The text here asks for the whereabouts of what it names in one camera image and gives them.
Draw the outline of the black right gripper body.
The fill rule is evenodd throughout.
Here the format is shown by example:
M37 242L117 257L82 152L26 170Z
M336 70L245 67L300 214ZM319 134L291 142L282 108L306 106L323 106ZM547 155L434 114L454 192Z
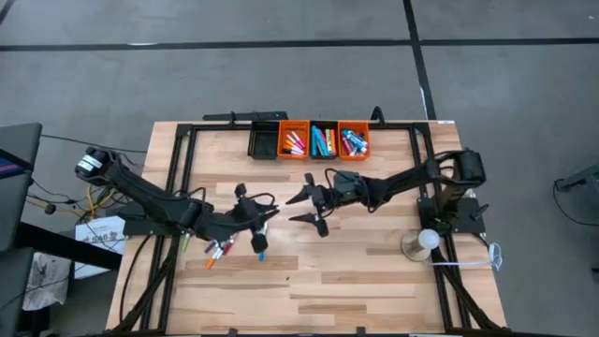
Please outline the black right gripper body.
M314 205L314 213L309 219L320 237L329 235L326 218L336 209L353 203L370 205L368 186L356 172L335 170L333 183L329 187L316 184L311 173L305 174L305 181L305 193Z

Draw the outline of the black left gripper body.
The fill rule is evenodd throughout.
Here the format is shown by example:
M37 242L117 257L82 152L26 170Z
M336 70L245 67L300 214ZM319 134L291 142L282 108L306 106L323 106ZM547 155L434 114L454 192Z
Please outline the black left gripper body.
M264 253L268 248L268 205L257 202L255 196L249 197L244 183L239 183L234 193L237 203L227 212L216 212L211 203L205 203L205 210L208 211L206 219L209 238L222 242L233 234L249 230L254 252Z

